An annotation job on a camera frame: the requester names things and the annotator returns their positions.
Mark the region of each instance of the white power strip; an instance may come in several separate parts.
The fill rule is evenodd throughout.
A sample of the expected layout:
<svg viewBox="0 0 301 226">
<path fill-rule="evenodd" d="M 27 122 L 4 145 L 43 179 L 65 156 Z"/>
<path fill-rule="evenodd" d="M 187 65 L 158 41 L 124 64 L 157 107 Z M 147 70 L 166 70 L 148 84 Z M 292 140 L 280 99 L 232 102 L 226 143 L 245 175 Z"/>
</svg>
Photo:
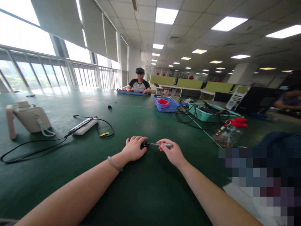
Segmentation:
<svg viewBox="0 0 301 226">
<path fill-rule="evenodd" d="M 85 121 L 78 124 L 76 127 L 72 128 L 70 131 L 75 130 L 76 128 L 80 127 L 82 124 L 87 123 L 87 121 L 90 121 L 93 117 L 87 118 Z M 94 126 L 96 123 L 98 123 L 97 117 L 94 117 L 94 120 L 91 120 L 86 125 L 84 125 L 82 128 L 74 132 L 75 135 L 83 135 L 85 132 L 87 132 L 92 126 Z"/>
</svg>

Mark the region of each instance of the green workbench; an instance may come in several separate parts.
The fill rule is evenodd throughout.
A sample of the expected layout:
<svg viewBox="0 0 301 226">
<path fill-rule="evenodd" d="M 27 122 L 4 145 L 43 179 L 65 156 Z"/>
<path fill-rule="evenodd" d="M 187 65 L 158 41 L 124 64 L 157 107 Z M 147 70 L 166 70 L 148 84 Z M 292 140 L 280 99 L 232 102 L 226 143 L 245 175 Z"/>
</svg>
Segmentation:
<svg viewBox="0 0 301 226">
<path fill-rule="evenodd" d="M 154 95 L 132 96 L 115 90 L 90 87 L 61 87 L 28 93 L 0 95 L 0 155 L 30 140 L 47 139 L 30 134 L 15 119 L 17 139 L 8 135 L 5 107 L 27 100 L 44 108 L 56 139 L 83 121 L 72 115 L 98 116 L 108 121 L 115 134 L 98 137 L 95 128 L 83 136 L 70 136 L 62 145 L 16 164 L 0 163 L 0 218 L 20 219 L 47 196 L 81 173 L 120 152 L 128 137 L 142 135 L 149 142 L 169 138 L 182 148 L 186 159 L 217 186 L 229 183 L 218 166 L 218 146 L 198 129 L 176 121 L 173 113 L 159 112 Z M 274 130 L 300 132 L 298 126 L 251 119 L 239 145 L 253 146 Z M 110 128 L 100 122 L 100 133 Z M 6 159 L 53 145 L 31 143 Z M 82 222 L 83 225 L 211 225 L 207 215 L 180 172 L 156 147 L 150 147 L 138 161 L 129 163 Z"/>
</svg>

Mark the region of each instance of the roller shade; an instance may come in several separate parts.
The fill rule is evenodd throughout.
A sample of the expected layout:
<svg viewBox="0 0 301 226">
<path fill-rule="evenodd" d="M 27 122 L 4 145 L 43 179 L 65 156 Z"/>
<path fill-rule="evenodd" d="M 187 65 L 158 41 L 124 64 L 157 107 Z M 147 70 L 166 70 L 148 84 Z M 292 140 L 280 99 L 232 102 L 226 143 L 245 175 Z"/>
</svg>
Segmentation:
<svg viewBox="0 0 301 226">
<path fill-rule="evenodd" d="M 85 47 L 75 0 L 31 0 L 41 29 Z"/>
<path fill-rule="evenodd" d="M 123 71 L 128 71 L 128 46 L 121 39 L 121 67 Z"/>
<path fill-rule="evenodd" d="M 107 57 L 102 12 L 92 0 L 80 0 L 80 6 L 88 49 Z"/>
<path fill-rule="evenodd" d="M 104 34 L 106 37 L 106 47 L 108 58 L 118 62 L 117 57 L 117 36 L 116 30 L 112 27 L 112 25 L 108 22 L 106 18 L 104 18 Z"/>
</svg>

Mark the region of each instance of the person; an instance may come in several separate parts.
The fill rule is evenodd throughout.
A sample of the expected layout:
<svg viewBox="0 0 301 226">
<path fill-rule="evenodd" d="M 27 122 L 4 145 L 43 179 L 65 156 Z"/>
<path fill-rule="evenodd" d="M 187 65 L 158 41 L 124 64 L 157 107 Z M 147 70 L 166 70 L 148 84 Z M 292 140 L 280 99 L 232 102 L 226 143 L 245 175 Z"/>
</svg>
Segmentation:
<svg viewBox="0 0 301 226">
<path fill-rule="evenodd" d="M 301 110 L 301 84 L 290 86 L 282 97 L 274 103 L 277 108 Z"/>
<path fill-rule="evenodd" d="M 147 137 L 142 136 L 128 138 L 120 153 L 94 166 L 55 191 L 15 226 L 79 225 L 122 168 L 128 162 L 136 161 L 146 153 L 147 147 L 140 149 L 142 142 L 146 139 Z M 262 225 L 234 199 L 193 167 L 184 158 L 180 147 L 175 142 L 162 139 L 157 143 L 160 145 L 159 150 L 165 152 L 168 160 L 182 173 L 214 226 Z M 173 147 L 168 149 L 164 143 L 171 143 Z"/>
<path fill-rule="evenodd" d="M 136 92 L 139 91 L 139 92 L 151 94 L 150 84 L 147 81 L 143 80 L 144 77 L 143 68 L 141 67 L 136 68 L 136 74 L 137 74 L 137 79 L 131 80 L 126 90 L 133 90 Z"/>
</svg>

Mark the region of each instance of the red item in basket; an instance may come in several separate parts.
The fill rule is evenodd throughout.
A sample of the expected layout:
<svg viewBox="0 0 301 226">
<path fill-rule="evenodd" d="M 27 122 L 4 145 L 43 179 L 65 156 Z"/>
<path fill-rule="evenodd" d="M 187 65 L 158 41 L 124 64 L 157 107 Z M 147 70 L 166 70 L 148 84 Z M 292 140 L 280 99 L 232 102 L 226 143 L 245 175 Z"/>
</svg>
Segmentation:
<svg viewBox="0 0 301 226">
<path fill-rule="evenodd" d="M 164 105 L 169 105 L 169 101 L 164 100 L 164 99 L 158 100 L 158 103 L 159 103 L 159 104 L 164 104 Z"/>
</svg>

